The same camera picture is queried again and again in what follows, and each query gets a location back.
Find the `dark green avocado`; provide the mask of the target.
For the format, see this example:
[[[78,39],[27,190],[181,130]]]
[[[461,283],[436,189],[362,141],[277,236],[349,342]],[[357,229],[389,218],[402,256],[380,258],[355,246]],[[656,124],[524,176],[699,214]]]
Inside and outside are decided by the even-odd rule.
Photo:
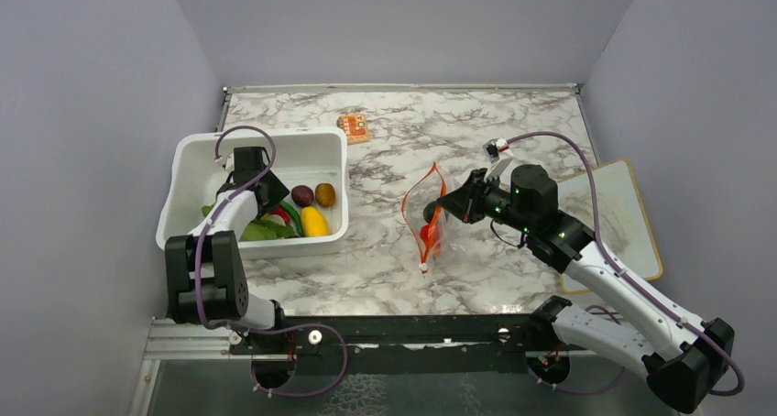
[[[424,220],[424,223],[430,224],[432,222],[432,219],[434,217],[434,214],[437,208],[438,208],[438,205],[436,201],[431,201],[424,206],[422,210],[422,218]]]

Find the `clear orange-zipper zip bag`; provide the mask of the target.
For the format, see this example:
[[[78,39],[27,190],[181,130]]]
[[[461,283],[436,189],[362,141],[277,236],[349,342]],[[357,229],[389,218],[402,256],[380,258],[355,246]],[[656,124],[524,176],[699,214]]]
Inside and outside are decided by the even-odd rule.
[[[452,267],[463,259],[463,224],[437,200],[460,187],[452,173],[437,162],[404,194],[400,213],[417,247],[415,266],[421,274]]]

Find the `red bell pepper toy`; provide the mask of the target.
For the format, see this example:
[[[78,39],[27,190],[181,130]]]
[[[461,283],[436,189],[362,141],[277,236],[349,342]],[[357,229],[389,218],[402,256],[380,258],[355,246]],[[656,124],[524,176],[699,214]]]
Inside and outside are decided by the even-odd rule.
[[[421,259],[439,257],[443,252],[443,229],[438,224],[425,224],[419,232],[421,239]]]

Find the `purple passion fruit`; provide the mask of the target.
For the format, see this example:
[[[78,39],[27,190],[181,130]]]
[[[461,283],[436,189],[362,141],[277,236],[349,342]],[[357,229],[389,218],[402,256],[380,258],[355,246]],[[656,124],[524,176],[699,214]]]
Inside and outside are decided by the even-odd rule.
[[[297,185],[293,187],[290,195],[293,202],[300,208],[309,207],[315,203],[315,193],[313,189],[306,185]]]

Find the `green chili pepper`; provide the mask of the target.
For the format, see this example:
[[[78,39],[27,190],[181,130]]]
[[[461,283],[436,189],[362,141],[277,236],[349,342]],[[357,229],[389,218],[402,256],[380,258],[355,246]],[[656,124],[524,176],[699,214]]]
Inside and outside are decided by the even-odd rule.
[[[288,202],[281,201],[279,203],[279,207],[287,213],[287,215],[290,217],[291,221],[293,222],[294,228],[296,229],[298,235],[300,237],[305,237],[304,229],[301,223],[301,216],[300,213]]]

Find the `brown kiwi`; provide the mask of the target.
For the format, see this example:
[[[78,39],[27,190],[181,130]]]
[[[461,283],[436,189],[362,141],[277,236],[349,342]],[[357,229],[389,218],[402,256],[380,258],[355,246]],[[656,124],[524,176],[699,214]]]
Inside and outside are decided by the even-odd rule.
[[[324,209],[332,208],[336,204],[336,191],[333,184],[319,183],[314,190],[316,204]]]

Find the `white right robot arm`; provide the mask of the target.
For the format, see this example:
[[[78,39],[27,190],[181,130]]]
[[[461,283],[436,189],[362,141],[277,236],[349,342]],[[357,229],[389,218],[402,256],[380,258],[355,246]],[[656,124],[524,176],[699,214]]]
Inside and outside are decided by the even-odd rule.
[[[503,190],[486,170],[474,170],[436,204],[465,224],[489,217],[520,231],[537,259],[587,286],[629,323],[617,325],[552,296],[531,314],[531,341],[542,349],[559,342],[584,347],[643,377],[672,409],[694,412],[733,366],[732,327],[704,321],[610,257],[593,230],[560,210],[557,184],[543,167],[518,166],[510,179]]]

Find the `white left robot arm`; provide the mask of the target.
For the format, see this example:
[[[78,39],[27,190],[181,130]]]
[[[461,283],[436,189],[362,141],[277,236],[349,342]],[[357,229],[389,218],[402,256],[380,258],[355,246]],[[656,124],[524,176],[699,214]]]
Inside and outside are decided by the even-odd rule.
[[[239,239],[252,221],[290,193],[270,170],[274,158],[266,148],[236,148],[234,169],[208,214],[164,246],[170,318],[209,329],[230,324],[254,329],[254,341],[270,353],[287,343],[288,328],[277,320],[275,301],[249,292]]]

